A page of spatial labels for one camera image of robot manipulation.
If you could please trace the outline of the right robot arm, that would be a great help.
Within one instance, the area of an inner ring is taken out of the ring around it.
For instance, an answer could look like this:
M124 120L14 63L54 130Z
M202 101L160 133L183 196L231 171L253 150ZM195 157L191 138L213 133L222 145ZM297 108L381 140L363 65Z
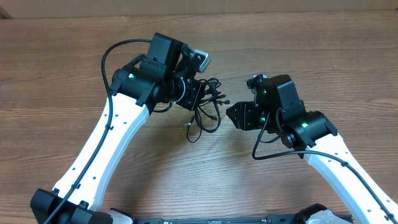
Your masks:
M276 134L287 152L255 160L298 155L331 186L358 223L397 223L397 204L350 153L332 122L319 111L307 111L288 74L247 80L253 101L240 101L226 110L235 127Z

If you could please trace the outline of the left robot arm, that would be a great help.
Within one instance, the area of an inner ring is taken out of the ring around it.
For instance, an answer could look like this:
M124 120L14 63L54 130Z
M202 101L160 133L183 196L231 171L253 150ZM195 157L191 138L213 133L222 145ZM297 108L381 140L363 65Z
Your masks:
M208 53L156 33L149 49L105 79L101 117L76 160L50 191L38 189L30 207L38 223L133 223L126 212L102 204L109 181L134 135L158 103L193 110L204 87L195 80Z

